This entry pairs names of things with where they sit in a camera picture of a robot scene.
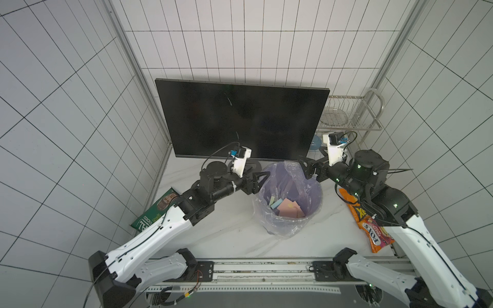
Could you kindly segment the yellow-green sticky flag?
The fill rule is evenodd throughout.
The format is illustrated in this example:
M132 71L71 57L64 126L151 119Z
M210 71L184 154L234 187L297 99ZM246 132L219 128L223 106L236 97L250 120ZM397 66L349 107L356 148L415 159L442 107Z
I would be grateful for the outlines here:
M269 207L272 206L275 200L276 200L275 196L271 196L268 206Z

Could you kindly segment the black computer monitor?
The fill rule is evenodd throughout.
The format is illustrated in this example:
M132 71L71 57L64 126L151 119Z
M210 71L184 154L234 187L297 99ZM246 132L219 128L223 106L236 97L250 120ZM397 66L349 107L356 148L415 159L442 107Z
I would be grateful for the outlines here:
M177 157L225 157L235 143L258 160L308 154L330 90L157 78Z

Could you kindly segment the glass dish on rack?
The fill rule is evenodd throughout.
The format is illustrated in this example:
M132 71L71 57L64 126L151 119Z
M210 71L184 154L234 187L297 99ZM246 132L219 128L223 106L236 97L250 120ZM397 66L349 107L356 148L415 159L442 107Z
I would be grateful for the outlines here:
M327 127L344 127L349 122L349 118L343 110L328 108L322 113L320 122Z

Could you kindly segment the orange candy bag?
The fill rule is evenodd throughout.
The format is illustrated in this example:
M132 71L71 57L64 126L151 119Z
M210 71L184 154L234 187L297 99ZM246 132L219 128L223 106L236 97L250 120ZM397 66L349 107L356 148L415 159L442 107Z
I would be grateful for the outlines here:
M356 224L368 237L372 253L376 254L383 248L394 244L394 239L381 228L377 221L357 202L355 196L350 195L345 189L337 189L348 206Z

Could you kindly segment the blue bowl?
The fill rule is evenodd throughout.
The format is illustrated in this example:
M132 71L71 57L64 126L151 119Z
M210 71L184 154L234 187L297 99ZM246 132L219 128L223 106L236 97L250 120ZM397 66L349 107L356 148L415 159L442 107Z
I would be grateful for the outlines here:
M321 138L317 135L313 136L309 150L310 151L318 151L321 146L322 146Z

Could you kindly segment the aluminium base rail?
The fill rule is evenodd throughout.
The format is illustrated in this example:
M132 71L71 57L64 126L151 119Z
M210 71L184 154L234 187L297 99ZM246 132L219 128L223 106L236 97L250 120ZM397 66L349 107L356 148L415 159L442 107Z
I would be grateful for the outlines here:
M184 291L314 291L337 293L339 285L381 290L409 304L419 279L406 259L366 259L344 250L334 258L196 259L186 249L143 262L96 252L89 259L93 288L103 307L124 307L141 292L153 304L166 305L162 294Z

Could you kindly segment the steel dish rack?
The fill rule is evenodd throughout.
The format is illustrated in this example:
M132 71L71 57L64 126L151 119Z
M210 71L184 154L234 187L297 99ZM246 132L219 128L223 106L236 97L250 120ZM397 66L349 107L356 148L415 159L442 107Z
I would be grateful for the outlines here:
M371 132L381 132L383 115L386 101L383 95L374 88L369 88L361 96L329 96L325 109L335 108L346 112L349 122L344 127L327 127L320 120L315 135L322 137L324 133L343 131L351 133L355 131L358 136L349 146L349 153L354 154L363 146L363 142Z

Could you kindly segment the purple bin with plastic liner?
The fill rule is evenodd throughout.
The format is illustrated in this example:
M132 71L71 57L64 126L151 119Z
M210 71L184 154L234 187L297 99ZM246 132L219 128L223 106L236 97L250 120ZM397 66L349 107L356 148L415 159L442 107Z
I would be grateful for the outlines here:
M276 162L263 168L263 171L269 171L270 176L261 190L252 197L254 218L270 235L293 237L320 211L323 201L322 186L314 178L307 180L297 162ZM273 210L268 206L271 196L275 196L275 201L296 201L305 217L293 219L280 216L277 209Z

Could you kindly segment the pink sticky note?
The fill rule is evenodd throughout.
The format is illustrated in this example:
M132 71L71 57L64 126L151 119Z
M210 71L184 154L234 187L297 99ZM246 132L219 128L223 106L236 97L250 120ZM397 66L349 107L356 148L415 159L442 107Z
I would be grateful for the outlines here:
M284 199L276 208L279 215L285 218L304 218L305 214L296 201Z

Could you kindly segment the green snack bag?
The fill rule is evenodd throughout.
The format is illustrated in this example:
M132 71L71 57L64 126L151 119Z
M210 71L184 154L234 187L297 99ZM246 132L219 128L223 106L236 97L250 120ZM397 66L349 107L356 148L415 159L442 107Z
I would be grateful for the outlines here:
M174 188L167 190L150 208L140 215L130 226L142 232L150 225L154 224L163 215L166 214L168 208L172 204L172 201L179 196L178 192Z

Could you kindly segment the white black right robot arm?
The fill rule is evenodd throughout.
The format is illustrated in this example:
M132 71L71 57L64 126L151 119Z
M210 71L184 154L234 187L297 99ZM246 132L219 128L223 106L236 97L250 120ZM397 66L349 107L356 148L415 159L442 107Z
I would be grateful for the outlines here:
M429 233L404 192L386 184L390 164L373 150L360 150L349 164L300 158L304 176L332 180L356 197L376 223L402 248L418 276L405 275L344 248L333 258L333 275L367 282L408 307L492 307L492 295L476 288L450 261Z

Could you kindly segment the grey round monitor stand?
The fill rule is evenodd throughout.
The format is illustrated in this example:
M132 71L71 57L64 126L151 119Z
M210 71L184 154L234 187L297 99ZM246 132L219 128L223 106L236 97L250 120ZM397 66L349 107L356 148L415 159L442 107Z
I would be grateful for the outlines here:
M261 163L257 160L247 160L245 164L245 171L247 173L258 173L263 170Z

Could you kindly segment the blue sticky flag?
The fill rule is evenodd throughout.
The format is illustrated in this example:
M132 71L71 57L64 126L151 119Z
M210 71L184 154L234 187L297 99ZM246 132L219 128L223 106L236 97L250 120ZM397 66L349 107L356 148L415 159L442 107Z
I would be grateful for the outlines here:
M279 199L279 200L273 202L273 204L270 206L271 209L273 209L273 210L277 209L278 206L280 206L283 201L284 201L283 199Z

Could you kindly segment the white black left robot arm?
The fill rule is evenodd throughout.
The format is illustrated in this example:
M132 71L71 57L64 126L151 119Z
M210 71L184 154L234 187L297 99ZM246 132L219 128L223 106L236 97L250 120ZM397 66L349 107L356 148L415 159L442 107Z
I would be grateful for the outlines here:
M174 198L155 223L121 247L90 256L92 290L101 306L124 307L158 282L201 281L198 261L187 248L160 259L154 255L212 213L217 201L238 191L256 194L269 176L270 172L257 172L255 166L235 169L220 161L209 163L199 180Z

